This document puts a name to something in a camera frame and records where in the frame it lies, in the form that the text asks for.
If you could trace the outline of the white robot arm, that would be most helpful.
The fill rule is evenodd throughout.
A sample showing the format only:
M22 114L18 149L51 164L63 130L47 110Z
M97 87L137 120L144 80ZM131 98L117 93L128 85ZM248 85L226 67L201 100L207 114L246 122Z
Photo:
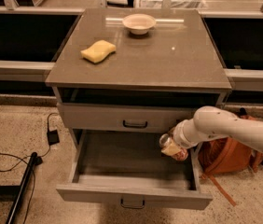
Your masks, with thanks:
M192 119L178 123L159 139L161 152L173 156L197 144L230 137L263 153L263 121L241 119L213 106L199 108Z

